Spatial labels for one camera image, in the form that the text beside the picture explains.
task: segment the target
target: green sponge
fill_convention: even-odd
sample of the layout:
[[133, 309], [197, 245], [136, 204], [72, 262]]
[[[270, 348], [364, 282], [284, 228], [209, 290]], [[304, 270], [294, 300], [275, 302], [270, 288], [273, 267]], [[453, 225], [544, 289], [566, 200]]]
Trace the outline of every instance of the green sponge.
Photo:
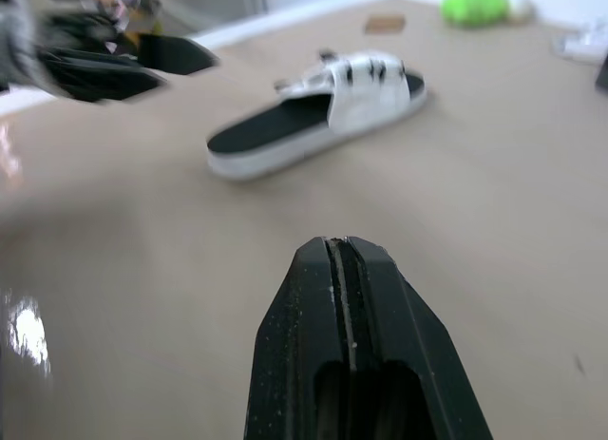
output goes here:
[[510, 0], [444, 0], [441, 11], [452, 25], [484, 27], [508, 18]]

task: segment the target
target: white object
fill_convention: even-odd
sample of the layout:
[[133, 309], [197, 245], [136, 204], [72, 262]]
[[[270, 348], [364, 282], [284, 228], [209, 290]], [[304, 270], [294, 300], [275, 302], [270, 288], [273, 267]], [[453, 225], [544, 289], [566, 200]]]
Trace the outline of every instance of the white object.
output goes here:
[[[325, 55], [319, 67], [297, 82], [278, 86], [277, 92], [279, 105], [250, 119], [252, 126], [253, 119], [257, 119], [255, 128], [259, 132], [263, 126], [259, 118], [265, 114], [272, 136], [247, 131], [248, 121], [244, 121], [209, 141], [208, 163], [215, 174], [231, 180], [250, 180], [276, 171], [399, 121], [418, 110], [427, 98], [422, 77], [406, 70], [399, 58], [378, 51]], [[289, 123], [285, 118], [290, 117], [285, 113], [295, 115], [292, 109], [298, 100], [303, 100], [302, 110], [306, 110], [312, 105], [304, 100], [312, 97], [328, 98], [326, 109], [311, 110], [320, 116], [318, 121], [305, 118], [307, 126], [294, 124], [297, 131], [291, 134], [276, 131], [277, 125]], [[271, 118], [273, 113], [276, 123]], [[237, 126], [242, 127], [242, 137], [235, 130]]]
[[608, 56], [608, 21], [599, 20], [579, 33], [562, 36], [554, 49], [561, 57], [601, 65]]

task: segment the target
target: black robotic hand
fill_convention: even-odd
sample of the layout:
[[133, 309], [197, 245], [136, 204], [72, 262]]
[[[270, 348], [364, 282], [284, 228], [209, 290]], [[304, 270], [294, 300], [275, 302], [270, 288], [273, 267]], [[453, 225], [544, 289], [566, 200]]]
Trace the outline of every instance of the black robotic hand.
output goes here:
[[[79, 101], [124, 100], [165, 84], [149, 69], [189, 75], [216, 63], [189, 39], [138, 34], [134, 43], [124, 20], [94, 0], [5, 1], [0, 89], [37, 86]], [[156, 17], [158, 0], [136, 1]]]
[[387, 252], [316, 238], [257, 332], [245, 440], [491, 440], [444, 325]]

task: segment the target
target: robotic arm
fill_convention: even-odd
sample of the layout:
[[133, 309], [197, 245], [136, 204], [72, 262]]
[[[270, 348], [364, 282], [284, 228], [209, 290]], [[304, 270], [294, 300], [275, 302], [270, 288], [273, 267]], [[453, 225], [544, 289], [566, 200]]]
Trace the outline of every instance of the robotic arm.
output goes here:
[[188, 39], [153, 33], [159, 0], [0, 2], [0, 90], [36, 86], [79, 101], [124, 100], [164, 84], [149, 68], [188, 75], [216, 63]]

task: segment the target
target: slide sandal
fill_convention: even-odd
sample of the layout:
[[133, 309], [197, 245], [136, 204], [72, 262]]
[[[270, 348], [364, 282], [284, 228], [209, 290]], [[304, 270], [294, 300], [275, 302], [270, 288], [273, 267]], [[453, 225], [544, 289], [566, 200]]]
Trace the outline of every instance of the slide sandal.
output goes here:
[[418, 110], [425, 81], [388, 53], [321, 53], [301, 80], [275, 85], [279, 104], [227, 127], [207, 143], [216, 175], [251, 180]]

